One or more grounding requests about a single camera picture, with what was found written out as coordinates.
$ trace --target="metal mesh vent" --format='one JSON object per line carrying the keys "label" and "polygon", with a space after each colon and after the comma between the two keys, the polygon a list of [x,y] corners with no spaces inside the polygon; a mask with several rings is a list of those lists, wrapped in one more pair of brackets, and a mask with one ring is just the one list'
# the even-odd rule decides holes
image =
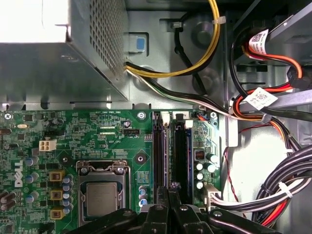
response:
{"label": "metal mesh vent", "polygon": [[123,0],[90,0],[90,43],[117,78],[123,72]]}

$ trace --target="black ram slot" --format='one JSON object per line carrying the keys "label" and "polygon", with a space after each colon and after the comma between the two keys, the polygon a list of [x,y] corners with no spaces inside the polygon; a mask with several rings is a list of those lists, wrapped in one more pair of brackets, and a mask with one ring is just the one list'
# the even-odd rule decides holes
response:
{"label": "black ram slot", "polygon": [[157,198],[157,188],[164,186],[164,131],[160,112],[153,112],[153,171],[154,171],[154,199]]}
{"label": "black ram slot", "polygon": [[175,124],[175,146],[174,146],[174,175],[175,181],[181,185],[180,199],[182,204],[190,204],[189,194],[189,147],[187,132],[184,129],[184,123]]}

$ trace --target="barcode label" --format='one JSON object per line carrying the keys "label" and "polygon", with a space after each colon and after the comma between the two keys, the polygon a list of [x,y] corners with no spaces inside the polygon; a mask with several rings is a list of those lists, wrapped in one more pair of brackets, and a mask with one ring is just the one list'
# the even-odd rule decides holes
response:
{"label": "barcode label", "polygon": [[254,35],[249,40],[250,47],[256,51],[258,54],[266,55],[267,52],[265,51],[265,40],[267,39],[269,30],[264,30],[256,35]]}
{"label": "barcode label", "polygon": [[252,94],[245,98],[251,106],[257,110],[261,110],[263,107],[270,106],[278,98],[262,88],[257,88]]}

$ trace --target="yellow component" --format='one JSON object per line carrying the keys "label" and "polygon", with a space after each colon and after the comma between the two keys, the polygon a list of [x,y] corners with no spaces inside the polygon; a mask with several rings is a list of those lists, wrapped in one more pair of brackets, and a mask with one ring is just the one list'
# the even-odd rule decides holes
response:
{"label": "yellow component", "polygon": [[[218,6],[216,4],[215,0],[208,0],[212,13],[213,13],[213,18],[214,21],[218,21],[220,15],[219,15],[219,9]],[[139,76],[143,76],[143,77],[149,77],[149,78],[167,78],[167,77],[175,77],[178,75],[181,75],[185,72],[190,72],[193,71],[194,69],[196,69],[197,67],[201,66],[202,64],[204,64],[209,57],[211,57],[211,55],[213,54],[214,50],[216,49],[217,45],[218,45],[218,41],[220,38],[220,31],[221,31],[221,27],[218,23],[214,24],[214,34],[211,40],[211,43],[206,51],[206,53],[204,54],[204,56],[200,59],[200,61],[198,61],[196,64],[194,64],[192,67],[182,70],[182,71],[177,71],[177,72],[170,72],[170,73],[152,73],[152,72],[145,72],[145,71],[141,71],[135,68],[132,68],[130,66],[126,66],[126,68],[128,70],[130,70],[131,72],[139,75]]]}
{"label": "yellow component", "polygon": [[65,170],[55,170],[49,173],[49,181],[61,182],[65,176]]}
{"label": "yellow component", "polygon": [[63,190],[54,189],[50,191],[50,200],[51,201],[61,201],[63,199]]}
{"label": "yellow component", "polygon": [[62,207],[54,207],[51,211],[50,211],[50,218],[51,220],[61,220],[62,218],[64,218],[65,214],[63,212],[63,208]]}
{"label": "yellow component", "polygon": [[28,124],[18,124],[18,128],[25,129],[25,128],[28,128],[28,127],[29,127]]}

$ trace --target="dell logo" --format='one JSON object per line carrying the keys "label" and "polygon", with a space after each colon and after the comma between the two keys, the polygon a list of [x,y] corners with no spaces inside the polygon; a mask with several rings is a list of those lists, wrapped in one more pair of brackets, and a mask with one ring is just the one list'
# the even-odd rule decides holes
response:
{"label": "dell logo", "polygon": [[15,164],[15,188],[20,188],[20,187],[23,187],[23,181],[22,181],[22,178],[23,178],[23,161],[19,161],[19,162],[16,162]]}

